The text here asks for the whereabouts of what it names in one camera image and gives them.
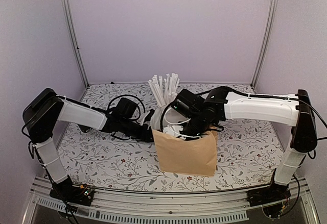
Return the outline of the brown paper bag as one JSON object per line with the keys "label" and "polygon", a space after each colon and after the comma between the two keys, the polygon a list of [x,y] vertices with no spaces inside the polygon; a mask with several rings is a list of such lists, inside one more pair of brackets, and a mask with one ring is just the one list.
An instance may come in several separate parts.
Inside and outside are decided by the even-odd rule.
{"label": "brown paper bag", "polygon": [[202,138],[190,141],[159,130],[152,129],[152,134],[160,170],[191,176],[214,176],[217,164],[217,132],[209,131]]}

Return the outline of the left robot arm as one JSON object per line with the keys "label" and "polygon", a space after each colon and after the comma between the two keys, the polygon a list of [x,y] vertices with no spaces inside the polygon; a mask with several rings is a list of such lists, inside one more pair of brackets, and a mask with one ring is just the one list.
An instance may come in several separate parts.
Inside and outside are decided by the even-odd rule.
{"label": "left robot arm", "polygon": [[82,132],[97,130],[114,136],[122,133],[130,139],[153,142],[153,135],[147,124],[141,125],[133,115],[145,114],[145,105],[140,98],[131,94],[115,98],[117,105],[107,109],[97,108],[58,95],[52,88],[44,89],[22,112],[24,122],[21,133],[30,140],[31,157],[36,156],[53,183],[56,192],[66,201],[76,196],[70,176],[67,174],[58,154],[61,142],[54,141],[54,131],[59,123],[68,129],[75,124]]}

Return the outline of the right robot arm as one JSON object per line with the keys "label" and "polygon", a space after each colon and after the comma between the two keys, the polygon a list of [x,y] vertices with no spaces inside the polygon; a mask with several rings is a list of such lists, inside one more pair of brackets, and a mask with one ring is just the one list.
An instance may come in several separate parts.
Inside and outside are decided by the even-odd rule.
{"label": "right robot arm", "polygon": [[251,119],[280,123],[291,127],[288,148],[274,170],[264,197],[276,201],[288,188],[293,174],[317,144],[316,122],[308,93],[268,95],[243,93],[227,86],[207,92],[207,97],[181,90],[171,108],[189,119],[183,128],[187,136],[199,136],[211,126],[226,120]]}

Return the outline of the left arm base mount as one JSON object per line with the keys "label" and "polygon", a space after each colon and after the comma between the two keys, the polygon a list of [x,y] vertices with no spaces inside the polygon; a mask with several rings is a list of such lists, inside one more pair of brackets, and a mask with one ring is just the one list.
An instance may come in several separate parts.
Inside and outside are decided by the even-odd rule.
{"label": "left arm base mount", "polygon": [[91,206],[94,188],[87,184],[74,185],[70,176],[61,183],[54,183],[50,197],[84,206]]}

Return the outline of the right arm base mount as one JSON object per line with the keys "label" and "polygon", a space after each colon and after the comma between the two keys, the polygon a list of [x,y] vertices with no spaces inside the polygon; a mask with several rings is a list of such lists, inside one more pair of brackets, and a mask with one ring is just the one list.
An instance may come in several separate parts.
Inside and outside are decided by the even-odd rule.
{"label": "right arm base mount", "polygon": [[297,183],[297,195],[291,207],[289,186],[279,186],[275,183],[270,183],[268,187],[248,190],[247,201],[251,207],[269,204],[262,207],[264,215],[271,220],[280,219],[291,212],[299,200],[300,182],[297,177],[294,179]]}

